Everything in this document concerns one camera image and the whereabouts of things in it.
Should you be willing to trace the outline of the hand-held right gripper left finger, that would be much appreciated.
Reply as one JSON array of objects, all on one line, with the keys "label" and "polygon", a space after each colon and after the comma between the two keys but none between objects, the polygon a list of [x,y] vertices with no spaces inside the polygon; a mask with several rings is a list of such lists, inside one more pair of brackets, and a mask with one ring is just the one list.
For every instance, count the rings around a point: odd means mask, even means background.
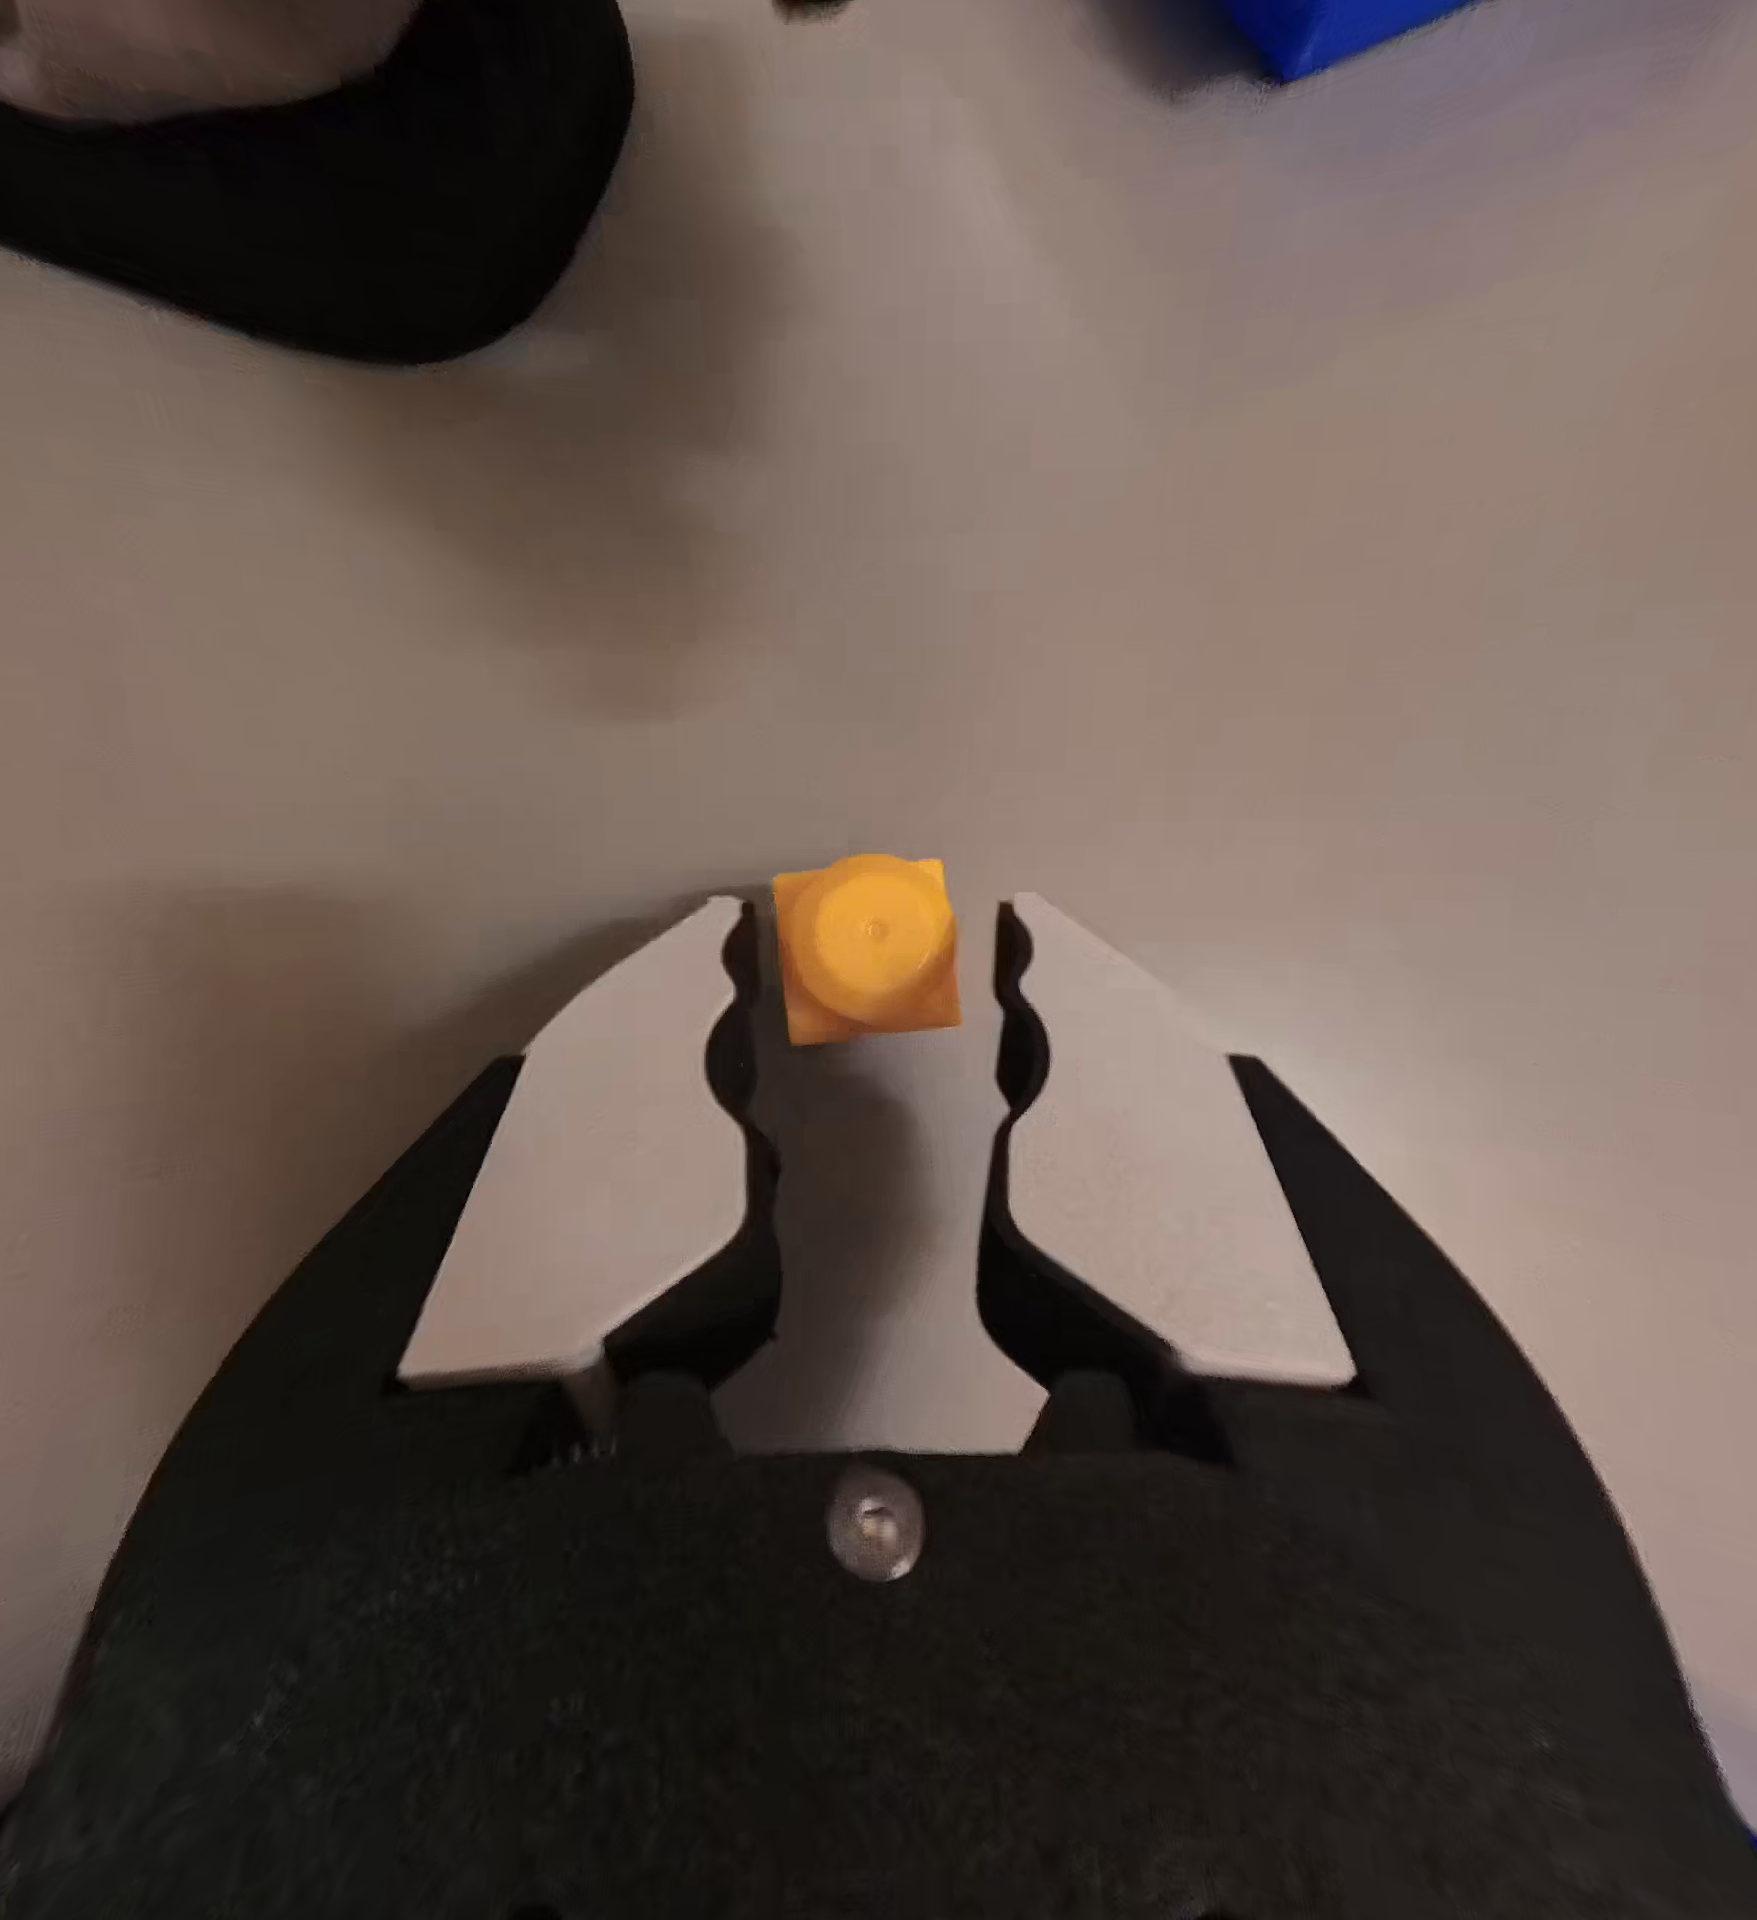
[{"label": "hand-held right gripper left finger", "polygon": [[589,1433],[649,1374],[713,1391],[775,1336],[779,1157],[750,1116],[758,928],[717,895],[535,1034],[399,1363],[554,1384]]}]

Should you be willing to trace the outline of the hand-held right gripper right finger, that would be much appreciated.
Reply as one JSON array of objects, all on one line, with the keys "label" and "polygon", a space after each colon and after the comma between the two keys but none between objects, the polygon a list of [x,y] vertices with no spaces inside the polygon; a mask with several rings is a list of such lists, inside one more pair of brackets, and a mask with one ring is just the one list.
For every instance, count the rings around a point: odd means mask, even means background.
[{"label": "hand-held right gripper right finger", "polygon": [[976,1301],[1030,1381],[1339,1393],[1356,1365],[1231,1057],[1153,973],[1036,893],[996,910]]}]

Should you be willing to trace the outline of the yellow one-stud toy block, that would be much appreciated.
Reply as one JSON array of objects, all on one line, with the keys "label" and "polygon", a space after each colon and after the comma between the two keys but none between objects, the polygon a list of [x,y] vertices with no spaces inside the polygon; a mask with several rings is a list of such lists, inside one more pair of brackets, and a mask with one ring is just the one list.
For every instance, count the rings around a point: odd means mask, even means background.
[{"label": "yellow one-stud toy block", "polygon": [[958,921],[938,858],[851,854],[771,882],[796,1049],[960,1027]]}]

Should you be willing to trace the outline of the black mesh pad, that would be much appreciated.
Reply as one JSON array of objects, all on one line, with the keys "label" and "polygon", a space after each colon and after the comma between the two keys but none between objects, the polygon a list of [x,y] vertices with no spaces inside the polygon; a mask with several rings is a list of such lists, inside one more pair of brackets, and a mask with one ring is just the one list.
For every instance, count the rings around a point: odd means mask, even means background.
[{"label": "black mesh pad", "polygon": [[0,251],[267,347],[444,364],[554,293],[633,108],[617,5],[420,5],[367,76],[291,104],[0,104]]}]

